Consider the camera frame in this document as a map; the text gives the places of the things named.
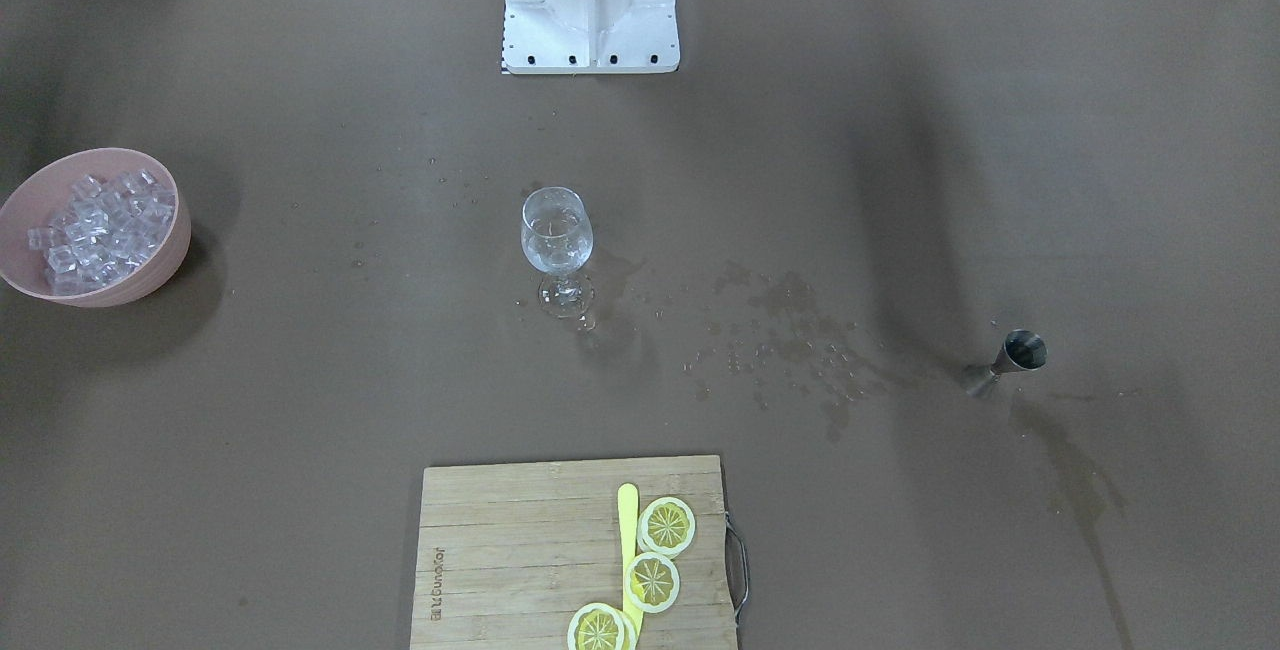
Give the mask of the steel double jigger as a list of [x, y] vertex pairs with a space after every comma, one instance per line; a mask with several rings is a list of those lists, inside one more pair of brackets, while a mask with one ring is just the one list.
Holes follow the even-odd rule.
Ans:
[[964, 389], [972, 398], [980, 398], [980, 395], [988, 394], [1005, 375], [1042, 369], [1047, 362], [1047, 345], [1037, 331], [1015, 328], [1005, 337], [991, 363], [965, 369]]

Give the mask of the clear wine glass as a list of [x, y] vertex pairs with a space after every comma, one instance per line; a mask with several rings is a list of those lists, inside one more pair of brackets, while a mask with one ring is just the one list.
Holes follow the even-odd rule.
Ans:
[[521, 244], [540, 273], [538, 303], [556, 319], [582, 319], [594, 298], [582, 273], [594, 250], [585, 203], [573, 189], [540, 188], [522, 205]]

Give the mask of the clear ice cube pile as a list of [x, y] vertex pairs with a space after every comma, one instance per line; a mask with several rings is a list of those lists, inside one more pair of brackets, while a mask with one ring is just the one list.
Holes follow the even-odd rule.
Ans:
[[177, 211], [177, 191], [154, 171], [138, 168], [110, 180], [87, 173], [61, 209], [26, 230], [26, 241], [50, 293], [78, 296], [140, 271], [174, 229]]

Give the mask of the yellow plastic knife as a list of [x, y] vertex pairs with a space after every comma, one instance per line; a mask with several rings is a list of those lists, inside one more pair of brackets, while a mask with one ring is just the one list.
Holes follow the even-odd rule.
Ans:
[[640, 630], [643, 627], [643, 612], [628, 596], [628, 573], [631, 563], [637, 555], [637, 519], [639, 519], [639, 493], [634, 482], [622, 482], [617, 489], [617, 517], [620, 530], [621, 566], [622, 566], [622, 605], [621, 610], [628, 622], [630, 640], [628, 649], [636, 649]]

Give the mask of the lemon slice far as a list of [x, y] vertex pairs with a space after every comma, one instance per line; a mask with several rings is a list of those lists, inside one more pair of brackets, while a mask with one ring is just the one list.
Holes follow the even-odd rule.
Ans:
[[637, 514], [637, 545], [645, 553], [675, 559], [692, 544], [696, 527], [695, 513], [685, 500], [658, 498]]

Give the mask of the lemon slice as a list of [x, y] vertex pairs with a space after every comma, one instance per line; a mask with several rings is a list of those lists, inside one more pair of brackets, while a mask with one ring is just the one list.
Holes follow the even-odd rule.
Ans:
[[658, 498], [637, 514], [637, 545], [645, 553], [675, 559], [692, 544], [696, 527], [695, 513], [685, 500]]
[[640, 553], [623, 571], [623, 596], [628, 606], [646, 614], [667, 612], [681, 591], [675, 560], [660, 553]]
[[634, 624], [621, 610], [604, 603], [579, 608], [566, 630], [566, 647], [634, 649]]

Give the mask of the lemon slice middle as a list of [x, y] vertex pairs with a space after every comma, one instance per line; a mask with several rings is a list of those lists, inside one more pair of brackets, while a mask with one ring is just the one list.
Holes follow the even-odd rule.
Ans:
[[623, 571], [623, 596], [628, 606], [646, 614], [667, 612], [681, 591], [675, 560], [660, 553], [640, 553]]

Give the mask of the bamboo cutting board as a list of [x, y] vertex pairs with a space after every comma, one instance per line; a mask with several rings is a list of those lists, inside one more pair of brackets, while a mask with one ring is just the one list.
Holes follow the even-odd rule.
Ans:
[[567, 647], [580, 606], [623, 600], [623, 482], [637, 488], [641, 505], [673, 496], [696, 517], [692, 545], [677, 559], [681, 594], [644, 621], [639, 647], [736, 649], [716, 456], [426, 468], [410, 646]]

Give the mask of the lemon slice near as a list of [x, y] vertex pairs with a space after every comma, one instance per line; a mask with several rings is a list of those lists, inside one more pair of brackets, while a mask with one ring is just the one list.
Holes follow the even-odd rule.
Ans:
[[579, 608], [566, 630], [566, 647], [634, 649], [634, 624], [621, 610], [604, 603]]

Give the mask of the pink bowl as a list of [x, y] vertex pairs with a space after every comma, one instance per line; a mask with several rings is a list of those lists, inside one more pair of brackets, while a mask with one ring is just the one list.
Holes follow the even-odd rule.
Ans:
[[[175, 226], [161, 241], [159, 253], [134, 275], [113, 287], [78, 296], [52, 296], [41, 275], [41, 258], [28, 250], [26, 230], [45, 223], [51, 212], [61, 209], [70, 194], [70, 186], [79, 177], [88, 173], [110, 180], [138, 168], [154, 171], [163, 186], [175, 189], [178, 194]], [[56, 305], [79, 308], [125, 305], [160, 289], [178, 271], [189, 250], [191, 234], [189, 203], [163, 162], [132, 148], [84, 150], [36, 171], [3, 203], [3, 278], [19, 293]]]

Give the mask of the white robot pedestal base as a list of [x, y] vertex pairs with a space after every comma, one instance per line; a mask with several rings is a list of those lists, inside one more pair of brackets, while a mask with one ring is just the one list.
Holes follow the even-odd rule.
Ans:
[[672, 73], [677, 0], [504, 0], [500, 70], [511, 75]]

